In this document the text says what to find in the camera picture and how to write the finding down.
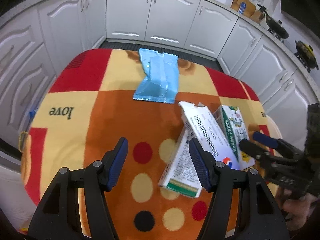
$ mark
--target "red polka dot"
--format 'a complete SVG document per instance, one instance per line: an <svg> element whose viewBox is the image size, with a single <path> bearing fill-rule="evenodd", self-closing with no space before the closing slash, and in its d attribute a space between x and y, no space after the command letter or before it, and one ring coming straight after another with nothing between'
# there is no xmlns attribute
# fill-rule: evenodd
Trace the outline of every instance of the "red polka dot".
<svg viewBox="0 0 320 240"><path fill-rule="evenodd" d="M133 148L133 158L137 163L146 164L151 160L152 149L146 142L140 142Z"/></svg>
<svg viewBox="0 0 320 240"><path fill-rule="evenodd" d="M196 221L200 221L207 215L207 205L204 201L198 201L192 207L192 217Z"/></svg>

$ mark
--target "white cardboard box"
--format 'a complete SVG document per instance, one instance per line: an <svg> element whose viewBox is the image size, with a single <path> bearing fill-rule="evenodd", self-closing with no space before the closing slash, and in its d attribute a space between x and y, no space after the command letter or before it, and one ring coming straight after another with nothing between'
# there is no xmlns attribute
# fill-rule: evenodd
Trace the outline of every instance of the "white cardboard box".
<svg viewBox="0 0 320 240"><path fill-rule="evenodd" d="M197 198L202 187L189 154L190 139L188 130L184 127L158 185L182 195Z"/></svg>
<svg viewBox="0 0 320 240"><path fill-rule="evenodd" d="M232 151L240 164L240 169L244 170L254 165L254 158L242 152L239 148L239 142L242 139L249 140L249 135L240 109L237 106L220 106L213 113L213 117L216 119L225 136L227 137Z"/></svg>
<svg viewBox="0 0 320 240"><path fill-rule="evenodd" d="M216 161L221 161L235 170L240 165L229 142L207 106L195 106L181 101L182 121L191 137L196 137L205 151L211 152Z"/></svg>

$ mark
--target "orange tablecloth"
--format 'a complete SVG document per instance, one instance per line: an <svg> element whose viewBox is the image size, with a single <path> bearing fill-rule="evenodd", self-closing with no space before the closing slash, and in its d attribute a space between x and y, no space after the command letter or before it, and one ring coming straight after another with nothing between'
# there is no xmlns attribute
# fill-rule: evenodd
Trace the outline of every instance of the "orange tablecloth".
<svg viewBox="0 0 320 240"><path fill-rule="evenodd" d="M238 106L249 131L268 133L263 108L252 89L221 72L178 60L181 100L212 111ZM196 239L211 194L197 199L157 186L182 130L180 107L132 99L145 77L138 52L94 49L62 72L32 122L22 156L25 189L38 204L56 172L86 167L113 149L120 137L129 152L118 184L106 194L120 239ZM90 234L80 192L84 234ZM233 202L228 230L235 224Z"/></svg>

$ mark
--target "black floor mat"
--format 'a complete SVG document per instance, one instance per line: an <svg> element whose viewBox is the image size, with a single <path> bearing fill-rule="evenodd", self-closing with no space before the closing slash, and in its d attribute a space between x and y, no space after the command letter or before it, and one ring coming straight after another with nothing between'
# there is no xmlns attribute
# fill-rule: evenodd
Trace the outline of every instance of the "black floor mat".
<svg viewBox="0 0 320 240"><path fill-rule="evenodd" d="M101 49L125 49L125 50L133 50L133 51L138 51L140 48L152 49L152 50L157 50L160 53L165 52L169 54L174 54L174 55L177 55L179 58L185 59L187 61L197 63L199 65L203 65L203 66L218 70L220 72L223 72L217 61L195 56L186 52L176 51L173 49L163 49L163 48L158 48L158 47L148 46L148 45L122 43L122 42L109 42L109 41L105 41L104 43L102 43L100 48Z"/></svg>

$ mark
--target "white kitchen cabinet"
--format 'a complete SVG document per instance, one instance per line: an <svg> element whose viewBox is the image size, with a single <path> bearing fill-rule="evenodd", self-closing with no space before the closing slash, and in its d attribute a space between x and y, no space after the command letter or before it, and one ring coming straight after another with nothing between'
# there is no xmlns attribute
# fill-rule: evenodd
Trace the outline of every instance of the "white kitchen cabinet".
<svg viewBox="0 0 320 240"><path fill-rule="evenodd" d="M145 41L183 48L199 3L200 0L151 0Z"/></svg>
<svg viewBox="0 0 320 240"><path fill-rule="evenodd" d="M43 43L36 8L26 10L0 30L0 138L18 147L55 72Z"/></svg>
<svg viewBox="0 0 320 240"><path fill-rule="evenodd" d="M6 83L0 84L0 137L18 148L19 134L30 122L29 112L39 106L56 78L44 44L1 78Z"/></svg>
<svg viewBox="0 0 320 240"><path fill-rule="evenodd" d="M107 38L143 41L151 0L107 0Z"/></svg>
<svg viewBox="0 0 320 240"><path fill-rule="evenodd" d="M88 49L98 48L106 39L107 0L84 0Z"/></svg>
<svg viewBox="0 0 320 240"><path fill-rule="evenodd" d="M296 70L263 108L276 122L283 139L304 150L308 105L317 102L305 77Z"/></svg>
<svg viewBox="0 0 320 240"><path fill-rule="evenodd" d="M296 69L297 66L273 41L262 36L234 77L247 83L264 104Z"/></svg>
<svg viewBox="0 0 320 240"><path fill-rule="evenodd" d="M42 42L36 8L15 17L0 30L0 87L9 81L8 74Z"/></svg>
<svg viewBox="0 0 320 240"><path fill-rule="evenodd" d="M217 58L237 19L224 8L201 0L184 48Z"/></svg>
<svg viewBox="0 0 320 240"><path fill-rule="evenodd" d="M61 72L88 49L84 0L48 0L38 10L50 59Z"/></svg>
<svg viewBox="0 0 320 240"><path fill-rule="evenodd" d="M247 60L261 37L262 32L239 18L217 58L224 73L234 76Z"/></svg>

